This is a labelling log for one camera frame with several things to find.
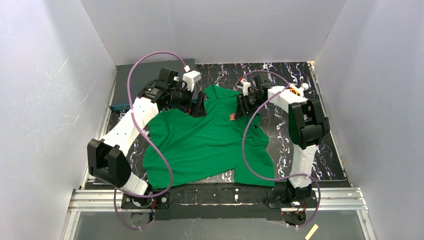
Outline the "yellow tape strip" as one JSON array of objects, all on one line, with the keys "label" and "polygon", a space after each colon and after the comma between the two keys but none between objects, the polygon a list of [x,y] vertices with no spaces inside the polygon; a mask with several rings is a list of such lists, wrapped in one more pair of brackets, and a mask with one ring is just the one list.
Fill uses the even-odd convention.
[{"label": "yellow tape strip", "polygon": [[307,235],[304,237],[305,240],[310,240],[311,237],[314,235],[314,233],[317,231],[317,229],[319,228],[319,226],[317,224],[314,224],[311,229],[309,230],[309,232],[307,233]]}]

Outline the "orange white toy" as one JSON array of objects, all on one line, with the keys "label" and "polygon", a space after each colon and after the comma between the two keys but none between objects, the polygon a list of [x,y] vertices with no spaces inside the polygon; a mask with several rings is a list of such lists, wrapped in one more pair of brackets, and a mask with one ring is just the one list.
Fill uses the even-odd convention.
[{"label": "orange white toy", "polygon": [[290,92],[300,97],[304,97],[305,92],[307,92],[309,88],[310,86],[307,83],[302,83],[300,87],[296,87],[293,83],[289,85]]}]

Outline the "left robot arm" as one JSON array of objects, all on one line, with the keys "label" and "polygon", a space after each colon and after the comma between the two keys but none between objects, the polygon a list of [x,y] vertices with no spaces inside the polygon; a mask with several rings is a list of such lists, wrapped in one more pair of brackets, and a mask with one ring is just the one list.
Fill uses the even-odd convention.
[{"label": "left robot arm", "polygon": [[162,68],[158,78],[146,84],[133,102],[133,107],[99,139],[87,145],[88,173],[135,197],[144,197],[149,184],[132,172],[126,158],[130,146],[145,126],[166,107],[174,107],[192,117],[206,116],[205,95],[198,93],[193,100],[195,84],[201,73]]}]

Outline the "grey network switch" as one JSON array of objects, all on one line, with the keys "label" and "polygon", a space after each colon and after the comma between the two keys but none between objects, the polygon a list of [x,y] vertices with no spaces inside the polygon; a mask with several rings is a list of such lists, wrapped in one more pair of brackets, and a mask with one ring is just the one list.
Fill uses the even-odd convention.
[{"label": "grey network switch", "polygon": [[[133,64],[117,66],[113,99],[109,105],[109,108],[113,111],[125,111],[130,109],[127,81],[133,66]],[[158,78],[162,68],[176,71],[181,75],[184,73],[183,63],[180,60],[142,62],[138,64],[131,74],[130,94],[132,100],[135,100],[136,96],[145,85]]]}]

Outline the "green polo shirt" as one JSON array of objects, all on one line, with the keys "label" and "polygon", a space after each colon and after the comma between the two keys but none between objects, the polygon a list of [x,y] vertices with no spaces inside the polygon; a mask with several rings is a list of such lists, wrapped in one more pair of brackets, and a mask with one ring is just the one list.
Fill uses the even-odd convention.
[{"label": "green polo shirt", "polygon": [[170,109],[149,122],[153,146],[143,158],[148,182],[161,189],[234,170],[236,183],[274,186],[274,163],[267,152],[269,137],[260,126],[261,116],[231,120],[238,93],[216,85],[204,92],[205,117]]}]

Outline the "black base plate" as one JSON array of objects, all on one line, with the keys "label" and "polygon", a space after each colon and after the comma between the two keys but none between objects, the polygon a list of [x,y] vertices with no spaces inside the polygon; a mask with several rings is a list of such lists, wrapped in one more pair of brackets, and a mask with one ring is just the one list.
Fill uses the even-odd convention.
[{"label": "black base plate", "polygon": [[274,187],[239,183],[186,184],[171,188],[151,198],[127,194],[117,202],[123,210],[147,210],[157,221],[182,219],[266,219],[280,221],[285,212],[314,211],[318,198],[310,197],[288,203],[286,184]]}]

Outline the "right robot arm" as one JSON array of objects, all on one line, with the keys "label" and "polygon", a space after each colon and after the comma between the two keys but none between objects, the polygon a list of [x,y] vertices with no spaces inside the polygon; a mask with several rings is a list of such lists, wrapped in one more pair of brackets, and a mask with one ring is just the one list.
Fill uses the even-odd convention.
[{"label": "right robot arm", "polygon": [[325,116],[317,98],[306,98],[309,85],[300,87],[289,83],[287,87],[271,82],[266,74],[257,74],[255,88],[244,76],[237,87],[242,93],[236,97],[237,109],[231,120],[251,116],[266,103],[272,103],[288,114],[289,138],[293,143],[293,165],[288,178],[295,190],[309,187],[312,180],[312,164],[318,145],[330,131],[329,119]]}]

